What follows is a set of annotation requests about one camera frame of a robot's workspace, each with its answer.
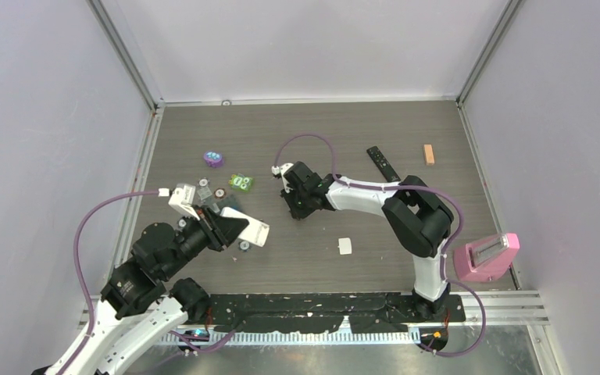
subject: wood grain surface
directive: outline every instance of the wood grain surface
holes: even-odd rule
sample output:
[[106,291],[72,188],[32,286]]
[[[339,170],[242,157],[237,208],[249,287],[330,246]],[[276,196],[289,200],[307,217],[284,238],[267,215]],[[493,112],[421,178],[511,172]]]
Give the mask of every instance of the wood grain surface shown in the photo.
[[[209,293],[410,291],[411,255],[398,243],[387,221],[360,212],[315,212],[295,221],[280,198],[281,182],[270,167],[280,145],[291,136],[317,132],[337,151],[338,172],[357,180],[384,182],[366,154],[377,145],[402,179],[420,176],[427,185],[460,203],[465,227],[455,245],[493,234],[491,218],[473,156],[453,102],[375,102],[294,105],[198,106],[165,109],[147,189],[210,179],[210,187],[237,195],[244,211],[271,226],[263,248],[242,253],[205,250],[174,280],[192,277]],[[434,166],[424,163],[423,145],[432,144]],[[202,155],[222,152],[225,165],[207,167]],[[330,153],[315,138],[300,138],[280,162],[302,160],[321,176],[330,172]],[[249,193],[228,186],[231,174],[255,178]],[[134,238],[156,221],[179,216],[164,199],[141,204]],[[353,253],[339,255],[338,238],[351,238]],[[454,277],[452,261],[448,275]],[[509,275],[479,290],[513,288]]]

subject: white panel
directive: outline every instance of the white panel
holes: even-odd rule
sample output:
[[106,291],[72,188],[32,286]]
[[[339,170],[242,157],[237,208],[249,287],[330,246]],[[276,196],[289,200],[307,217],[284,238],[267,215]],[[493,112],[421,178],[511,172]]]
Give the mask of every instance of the white panel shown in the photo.
[[[132,186],[149,118],[85,1],[0,2],[0,374],[47,366],[72,342],[84,304],[74,231]],[[92,293],[122,212],[85,228]]]
[[117,0],[167,102],[455,97],[506,0]]
[[600,373],[600,1],[525,2],[466,110],[524,287]]

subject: black remote control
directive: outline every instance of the black remote control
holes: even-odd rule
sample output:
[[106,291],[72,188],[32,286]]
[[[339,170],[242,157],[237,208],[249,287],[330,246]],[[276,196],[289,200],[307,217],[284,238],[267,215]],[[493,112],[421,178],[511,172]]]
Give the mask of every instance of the black remote control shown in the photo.
[[395,169],[392,168],[390,162],[388,162],[388,160],[385,159],[385,156],[383,156],[383,152],[380,152],[378,146],[368,148],[366,150],[366,153],[369,154],[369,157],[371,158],[371,160],[373,160],[373,163],[376,164],[376,167],[378,167],[378,170],[383,174],[383,177],[387,182],[397,182],[402,180],[401,178],[399,178],[399,175],[397,174]]

